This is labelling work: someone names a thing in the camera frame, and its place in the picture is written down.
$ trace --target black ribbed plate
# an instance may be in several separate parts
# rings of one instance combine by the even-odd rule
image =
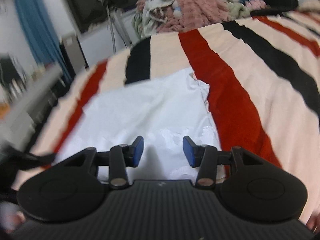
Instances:
[[[112,191],[87,217],[65,224],[29,220],[12,234],[21,240],[309,240],[298,220],[257,224],[227,211],[212,191],[190,181],[135,181]]]

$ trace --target cream stripe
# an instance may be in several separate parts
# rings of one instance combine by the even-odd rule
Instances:
[[[127,60],[130,56],[130,49],[125,49],[122,52],[114,55],[107,65],[106,73],[99,84],[98,94],[104,91],[118,89],[124,86],[125,69]]]
[[[243,19],[236,22],[253,30],[257,35],[267,40],[274,48],[292,57],[299,67],[316,81],[318,91],[320,91],[319,59],[314,56],[308,47],[301,46],[300,43],[292,40],[286,34],[260,22],[258,19]]]
[[[190,67],[188,58],[180,44],[178,33],[161,33],[151,36],[150,78],[171,75]]]
[[[287,27],[294,32],[300,34],[301,36],[307,38],[308,40],[312,41],[315,40],[320,44],[320,39],[311,31],[309,31],[307,28],[297,24],[296,22],[293,22],[289,19],[286,18],[281,18],[280,16],[275,17],[275,16],[268,16],[267,17],[270,21],[277,22],[281,24],[284,27]]]
[[[310,13],[314,18],[317,18],[320,20],[320,14],[316,13],[316,12],[311,12]]]
[[[68,125],[68,120],[76,108],[77,100],[87,79],[95,70],[96,66],[93,66],[89,71],[83,71],[78,74],[69,92],[63,98],[59,99],[58,105],[52,110],[36,144],[31,149],[32,153],[44,155],[53,151],[57,140],[60,139],[61,132],[66,128],[66,125]]]
[[[320,33],[320,25],[314,20],[310,19],[308,16],[305,16],[298,12],[288,12],[287,15],[292,19],[306,25],[307,27],[314,29],[316,32]]]
[[[199,32],[248,92],[282,167],[306,185],[308,201],[300,217],[305,223],[317,208],[320,193],[318,117],[307,109],[289,81],[270,71],[247,44],[221,24],[200,28]]]

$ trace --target pile of clothes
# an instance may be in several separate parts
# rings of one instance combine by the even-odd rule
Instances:
[[[250,16],[266,7],[262,0],[139,0],[132,25],[139,38],[161,32],[187,32],[214,23]]]

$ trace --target metal rivet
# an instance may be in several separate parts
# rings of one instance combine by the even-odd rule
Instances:
[[[200,186],[203,186],[203,187],[209,187],[211,186],[212,184],[214,183],[214,181],[212,179],[209,179],[209,178],[202,178],[202,179],[199,179],[198,180],[198,184]]]
[[[115,178],[115,179],[112,179],[110,183],[112,186],[121,187],[121,186],[124,186],[127,183],[127,181],[123,178]]]

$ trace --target white cloth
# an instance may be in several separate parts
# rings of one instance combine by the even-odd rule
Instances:
[[[197,144],[220,149],[216,126],[208,112],[209,85],[194,80],[191,67],[168,77],[128,85],[101,93],[84,110],[57,161],[86,147],[108,151],[114,145],[131,144],[144,137],[144,151],[137,168],[127,168],[129,180],[196,179],[183,153],[182,139],[189,135]],[[108,167],[99,169],[107,179]],[[217,178],[224,177],[221,167]]]
[[[156,34],[158,22],[166,22],[152,16],[151,12],[156,8],[163,8],[171,5],[174,0],[146,0],[142,12],[142,25],[146,37]]]
[[[166,20],[153,17],[151,11],[156,8],[172,5],[174,1],[175,0],[146,0],[142,13],[142,25],[146,37],[156,34],[156,28],[159,22],[166,22]]]

